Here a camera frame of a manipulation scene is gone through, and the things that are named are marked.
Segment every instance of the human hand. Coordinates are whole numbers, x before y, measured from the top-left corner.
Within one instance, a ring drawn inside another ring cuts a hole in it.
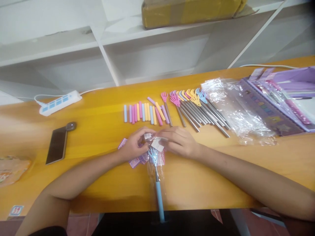
[[[132,133],[125,145],[118,150],[119,156],[123,161],[131,161],[149,150],[148,143],[145,143],[142,147],[139,147],[139,144],[142,142],[142,136],[145,133],[155,134],[156,131],[147,127],[142,127],[136,132]]]
[[[171,127],[159,131],[157,137],[167,138],[168,141],[160,141],[168,151],[186,158],[197,158],[200,153],[200,144],[192,135],[181,127]]]

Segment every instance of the cardboard box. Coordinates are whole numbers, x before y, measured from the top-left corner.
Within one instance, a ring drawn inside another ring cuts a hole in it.
[[[144,0],[146,29],[238,18],[255,13],[247,0]]]

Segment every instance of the smartphone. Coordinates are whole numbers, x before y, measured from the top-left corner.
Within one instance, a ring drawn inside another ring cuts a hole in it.
[[[66,127],[55,129],[50,140],[46,165],[65,158],[68,131]]]

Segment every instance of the power strip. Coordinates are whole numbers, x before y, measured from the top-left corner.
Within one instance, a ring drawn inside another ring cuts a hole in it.
[[[42,106],[39,109],[39,113],[43,116],[49,116],[54,112],[71,105],[72,103],[80,101],[81,99],[82,99],[81,95],[79,94],[78,91],[75,90],[56,100],[51,101],[45,106]]]

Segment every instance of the yellow table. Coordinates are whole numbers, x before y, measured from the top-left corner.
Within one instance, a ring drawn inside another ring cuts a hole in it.
[[[273,64],[296,67],[315,65],[315,56],[291,59]],[[0,155],[28,156],[33,166],[13,185],[0,188],[0,220],[5,220],[13,205],[22,205],[26,215],[42,189],[60,174],[86,158],[117,149],[123,138],[146,125],[159,130],[168,125],[152,126],[149,122],[124,123],[123,105],[147,102],[150,96],[162,104],[160,93],[196,88],[213,78],[242,78],[253,71],[234,68],[189,75],[141,84],[108,88],[83,95],[83,99],[49,117],[40,115],[39,105],[27,102],[0,107]],[[181,126],[175,106],[168,103],[174,125]],[[77,129],[69,132],[66,157],[46,166],[45,161],[52,131],[76,121]],[[206,125],[195,139],[218,151],[236,156],[282,174],[315,190],[314,134],[278,139],[272,147],[241,146],[231,133],[225,138],[214,126]],[[260,204],[231,182],[194,161],[166,154],[164,166],[167,210],[255,207]],[[72,211],[121,212],[148,211],[150,200],[146,166],[132,169],[123,164],[99,178],[77,199]]]

